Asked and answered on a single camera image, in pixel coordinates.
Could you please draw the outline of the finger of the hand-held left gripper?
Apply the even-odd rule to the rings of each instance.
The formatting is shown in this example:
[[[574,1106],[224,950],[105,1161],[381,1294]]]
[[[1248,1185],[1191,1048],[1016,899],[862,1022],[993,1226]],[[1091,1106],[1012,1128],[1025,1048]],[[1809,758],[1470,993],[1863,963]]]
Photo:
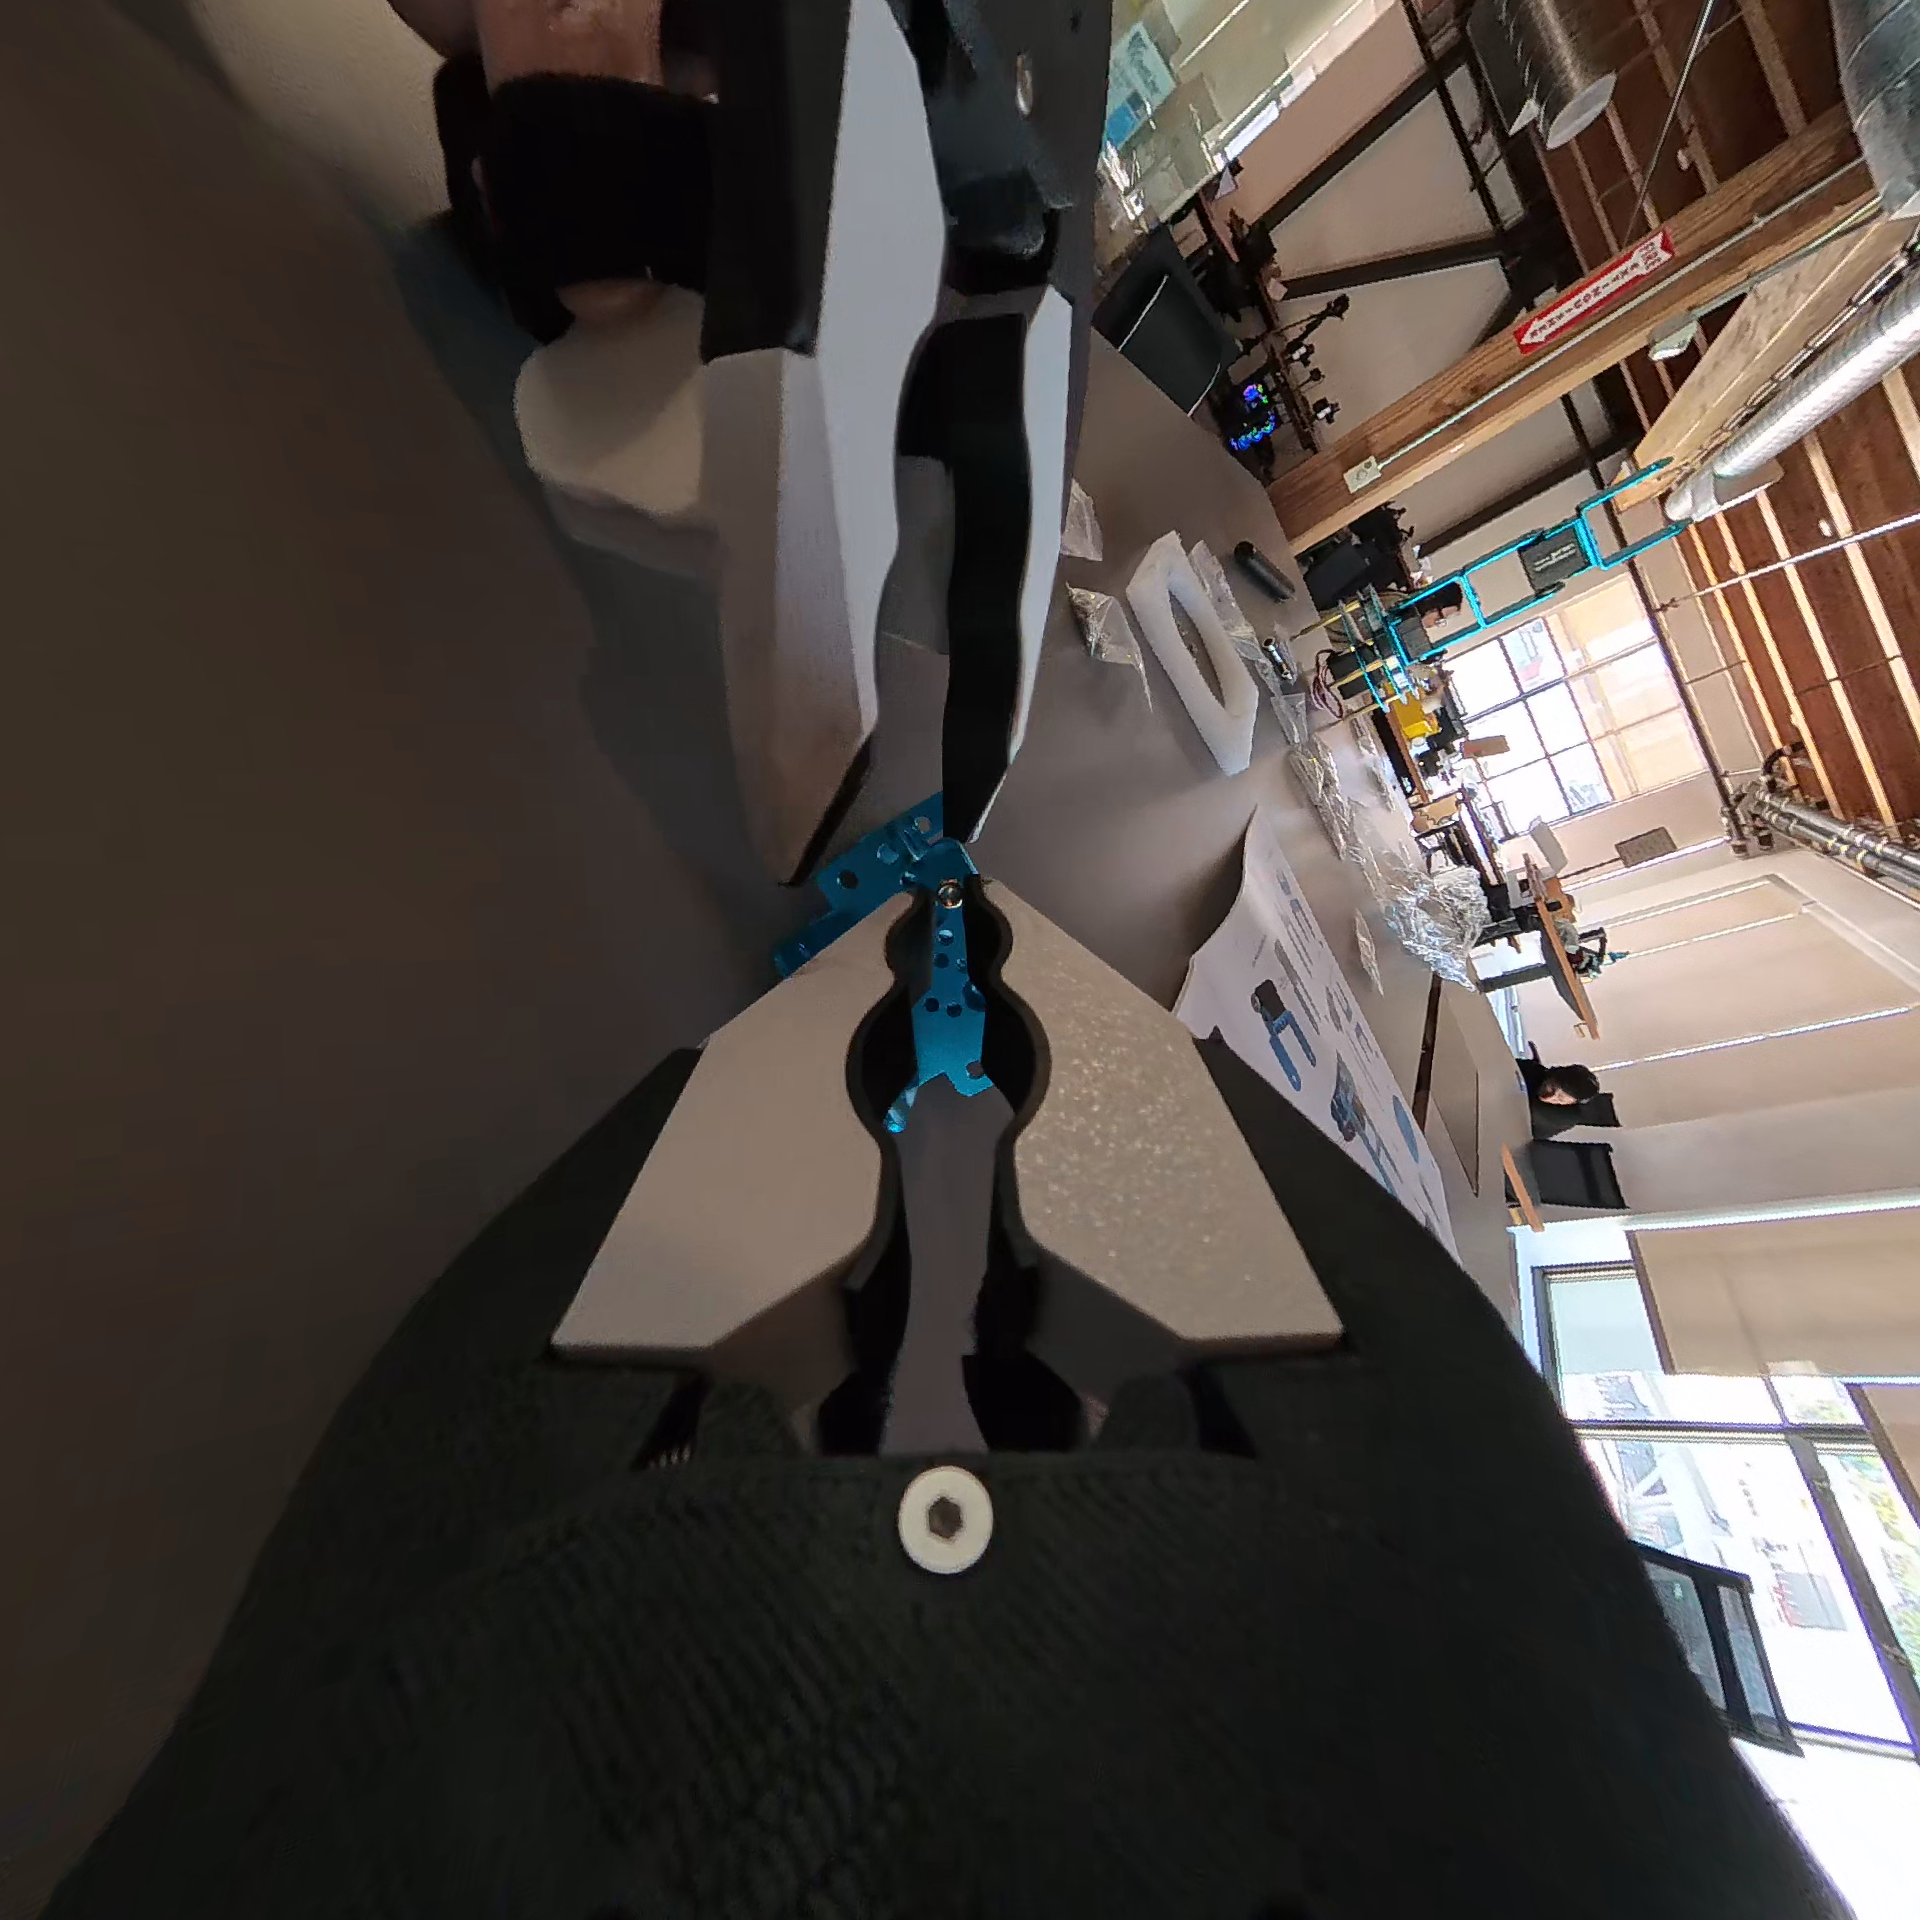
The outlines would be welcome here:
[[[895,410],[936,322],[945,194],[892,8],[723,8],[702,510],[748,840],[783,885],[872,739]]]
[[[895,452],[947,468],[947,699],[945,824],[979,840],[1025,747],[1047,611],[1063,565],[1079,424],[1063,291],[1008,291],[936,322],[895,418]]]

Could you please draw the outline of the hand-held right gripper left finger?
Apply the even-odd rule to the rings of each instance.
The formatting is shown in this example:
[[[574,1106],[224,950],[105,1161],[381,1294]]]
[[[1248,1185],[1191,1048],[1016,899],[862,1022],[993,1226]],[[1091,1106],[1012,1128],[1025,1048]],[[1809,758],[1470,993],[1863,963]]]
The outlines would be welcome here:
[[[872,1452],[910,1324],[905,1166],[934,905],[895,892],[696,1053],[574,1307],[567,1358],[756,1384]]]

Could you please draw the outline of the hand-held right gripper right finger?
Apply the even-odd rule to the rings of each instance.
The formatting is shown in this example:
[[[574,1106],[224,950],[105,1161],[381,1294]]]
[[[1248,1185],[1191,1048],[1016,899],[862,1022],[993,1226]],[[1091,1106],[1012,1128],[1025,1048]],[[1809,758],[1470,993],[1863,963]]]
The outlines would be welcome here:
[[[959,1358],[989,1452],[1077,1452],[1139,1377],[1332,1354],[1332,1307],[1212,1053],[999,880],[966,880],[993,1139]]]

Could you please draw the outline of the blue metal bracket assembly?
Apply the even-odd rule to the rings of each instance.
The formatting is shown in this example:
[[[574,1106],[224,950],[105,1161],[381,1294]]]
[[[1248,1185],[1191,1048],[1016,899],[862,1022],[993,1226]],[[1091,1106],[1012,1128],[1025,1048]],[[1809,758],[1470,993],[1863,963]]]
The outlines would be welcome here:
[[[862,832],[853,849],[825,862],[819,892],[825,912],[804,921],[777,953],[777,977],[804,972],[831,945],[838,945],[856,921],[884,906],[905,892],[934,899],[934,958],[916,989],[916,1078],[884,1106],[884,1132],[910,1132],[910,1106],[927,1086],[947,1078],[959,1099],[989,1090],[984,1067],[984,989],[971,982],[971,937],[966,937],[966,880],[979,875],[971,849],[945,830],[945,796],[927,796],[905,817]]]

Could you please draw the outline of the dark grey desk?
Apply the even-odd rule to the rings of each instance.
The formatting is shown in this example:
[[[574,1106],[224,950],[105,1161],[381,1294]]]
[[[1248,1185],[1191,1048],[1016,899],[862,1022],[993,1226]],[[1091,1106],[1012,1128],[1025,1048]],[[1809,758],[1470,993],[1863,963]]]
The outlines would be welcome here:
[[[1279,1480],[551,1358],[729,953],[371,233],[6,8],[6,1912],[1332,1912]]]

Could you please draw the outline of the person's left hand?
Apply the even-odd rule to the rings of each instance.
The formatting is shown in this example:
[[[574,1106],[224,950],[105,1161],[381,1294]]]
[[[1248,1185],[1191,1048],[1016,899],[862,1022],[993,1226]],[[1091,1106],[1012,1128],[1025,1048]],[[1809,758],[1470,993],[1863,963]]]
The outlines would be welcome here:
[[[433,57],[446,227],[535,340],[702,291],[713,8],[396,0]]]

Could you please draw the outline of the black office chair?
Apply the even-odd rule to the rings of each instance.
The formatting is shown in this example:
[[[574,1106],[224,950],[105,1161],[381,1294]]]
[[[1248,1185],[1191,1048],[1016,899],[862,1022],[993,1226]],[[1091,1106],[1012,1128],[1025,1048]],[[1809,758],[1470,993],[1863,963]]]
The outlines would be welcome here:
[[[1116,284],[1097,298],[1091,330],[1116,340],[1182,418],[1192,418],[1240,358],[1240,334],[1198,291],[1164,224],[1142,233]]]
[[[1636,1545],[1636,1556],[1723,1723],[1739,1741],[1800,1753],[1760,1641],[1757,1577],[1652,1545]]]

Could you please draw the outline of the white foam block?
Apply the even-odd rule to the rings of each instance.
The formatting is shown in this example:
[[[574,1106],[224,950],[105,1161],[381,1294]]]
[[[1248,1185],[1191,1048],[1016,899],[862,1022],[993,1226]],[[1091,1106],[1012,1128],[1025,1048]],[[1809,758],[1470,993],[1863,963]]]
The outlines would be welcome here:
[[[1224,776],[1253,771],[1255,675],[1240,658],[1198,565],[1180,532],[1157,537],[1124,584],[1139,636]]]

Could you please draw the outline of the printed instruction manual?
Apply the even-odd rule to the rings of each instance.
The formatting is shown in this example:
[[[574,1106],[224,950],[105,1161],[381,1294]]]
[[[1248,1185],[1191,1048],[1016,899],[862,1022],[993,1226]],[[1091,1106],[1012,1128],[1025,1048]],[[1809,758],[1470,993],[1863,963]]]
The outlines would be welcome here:
[[[1192,950],[1180,1014],[1224,1042],[1312,1132],[1379,1178],[1444,1249],[1460,1249],[1444,1178],[1424,1141],[1358,993],[1349,989],[1299,870],[1279,812],[1255,804],[1240,840],[1240,892]]]

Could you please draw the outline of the crumpled clear plastic wrap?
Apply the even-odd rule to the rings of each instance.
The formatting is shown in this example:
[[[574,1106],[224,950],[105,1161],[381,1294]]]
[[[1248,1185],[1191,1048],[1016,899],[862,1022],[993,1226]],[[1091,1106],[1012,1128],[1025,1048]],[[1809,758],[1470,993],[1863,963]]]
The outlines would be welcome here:
[[[1489,933],[1488,885],[1465,862],[1441,862],[1432,875],[1384,840],[1358,840],[1355,862],[1379,899],[1384,923],[1398,937],[1413,958],[1460,989],[1480,989],[1473,950]]]

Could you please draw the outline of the pile of small plastic bags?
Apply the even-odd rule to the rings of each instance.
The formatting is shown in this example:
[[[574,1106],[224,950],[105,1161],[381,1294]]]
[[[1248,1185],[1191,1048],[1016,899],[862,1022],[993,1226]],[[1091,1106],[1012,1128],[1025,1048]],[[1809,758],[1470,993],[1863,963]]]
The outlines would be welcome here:
[[[1311,726],[1311,688],[1288,651],[1279,636],[1255,636],[1255,658],[1264,658],[1264,688],[1267,688],[1267,708],[1279,717],[1288,739],[1288,771],[1301,787],[1311,812],[1319,817],[1332,849],[1345,862],[1358,870],[1367,892],[1391,906],[1391,870],[1379,854],[1379,843],[1358,832],[1358,812],[1337,776],[1337,758],[1325,747],[1325,739]]]

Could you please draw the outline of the wooden pillar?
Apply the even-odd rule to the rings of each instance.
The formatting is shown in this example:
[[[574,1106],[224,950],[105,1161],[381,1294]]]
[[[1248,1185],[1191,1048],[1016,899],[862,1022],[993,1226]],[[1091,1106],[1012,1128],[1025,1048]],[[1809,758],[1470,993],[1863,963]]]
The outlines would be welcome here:
[[[1288,468],[1267,488],[1279,532],[1292,550],[1301,550],[1355,513],[1405,494],[1417,477],[1451,468],[1509,424],[1524,424],[1588,376],[1622,365],[1692,306],[1739,304],[1764,266],[1782,266],[1863,218],[1867,201],[1873,177],[1860,156],[1852,109],[1833,101],[1787,132],[1772,156],[1672,208],[1655,224],[1663,258],[1563,325],[1548,349],[1519,349],[1509,325],[1367,418],[1332,452]]]

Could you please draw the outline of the red and white sign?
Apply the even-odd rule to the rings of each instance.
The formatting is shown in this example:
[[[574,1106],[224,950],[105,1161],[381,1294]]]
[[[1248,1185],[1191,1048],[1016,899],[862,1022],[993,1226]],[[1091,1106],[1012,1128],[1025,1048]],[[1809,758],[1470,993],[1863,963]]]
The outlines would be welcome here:
[[[1519,355],[1544,355],[1567,334],[1575,334],[1583,325],[1592,325],[1605,306],[1616,306],[1628,291],[1638,291],[1645,278],[1655,278],[1672,262],[1672,227],[1652,227],[1645,237],[1636,237],[1628,251],[1616,251],[1605,266],[1583,273],[1572,291],[1563,291],[1552,304],[1544,304],[1540,312],[1524,312],[1509,334]]]

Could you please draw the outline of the large glass window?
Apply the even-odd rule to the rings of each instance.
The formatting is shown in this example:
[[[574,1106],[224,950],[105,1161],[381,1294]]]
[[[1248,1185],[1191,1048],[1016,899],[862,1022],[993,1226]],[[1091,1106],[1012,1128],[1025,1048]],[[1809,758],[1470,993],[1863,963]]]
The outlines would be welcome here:
[[[1636,1265],[1524,1272],[1524,1350],[1628,1545],[1757,1577],[1800,1748],[1920,1753],[1920,1524],[1863,1384],[1687,1377]]]

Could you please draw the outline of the silver ventilation duct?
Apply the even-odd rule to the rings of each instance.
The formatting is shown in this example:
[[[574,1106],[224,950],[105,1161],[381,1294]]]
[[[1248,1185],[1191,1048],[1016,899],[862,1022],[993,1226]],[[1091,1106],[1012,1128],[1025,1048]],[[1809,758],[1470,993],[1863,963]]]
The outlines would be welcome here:
[[[1920,273],[1901,273],[1806,373],[1797,373],[1692,477],[1663,494],[1663,518],[1699,526],[1772,488],[1772,468],[1817,424],[1867,395],[1920,349]]]

